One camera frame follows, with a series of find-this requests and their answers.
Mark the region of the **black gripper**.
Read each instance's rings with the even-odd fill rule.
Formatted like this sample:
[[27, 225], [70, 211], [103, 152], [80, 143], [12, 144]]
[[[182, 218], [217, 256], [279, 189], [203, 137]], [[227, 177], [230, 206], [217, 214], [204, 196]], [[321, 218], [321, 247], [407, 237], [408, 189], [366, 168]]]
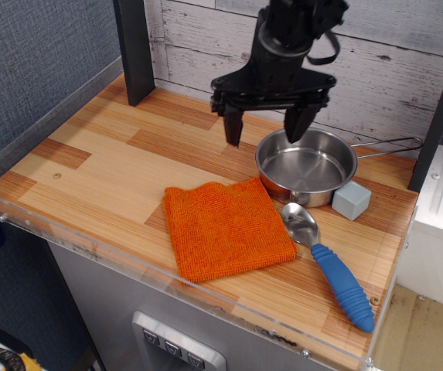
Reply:
[[211, 82], [211, 110], [223, 116], [227, 143], [238, 147], [243, 111], [286, 109], [284, 129], [290, 143], [299, 141], [320, 109], [329, 102], [336, 78], [302, 66], [309, 51], [288, 50], [256, 36], [250, 59], [241, 69]]

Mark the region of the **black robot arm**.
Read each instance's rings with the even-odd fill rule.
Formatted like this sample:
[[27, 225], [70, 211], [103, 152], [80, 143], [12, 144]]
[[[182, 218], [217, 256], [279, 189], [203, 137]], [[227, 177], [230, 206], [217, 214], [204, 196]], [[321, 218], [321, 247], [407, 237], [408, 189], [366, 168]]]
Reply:
[[344, 1], [271, 1], [259, 11], [248, 62], [211, 82], [211, 110], [223, 118], [229, 144], [239, 145], [246, 111], [283, 110], [288, 141], [302, 138], [336, 85], [334, 76], [302, 64], [335, 61], [340, 44], [332, 28], [348, 7]]

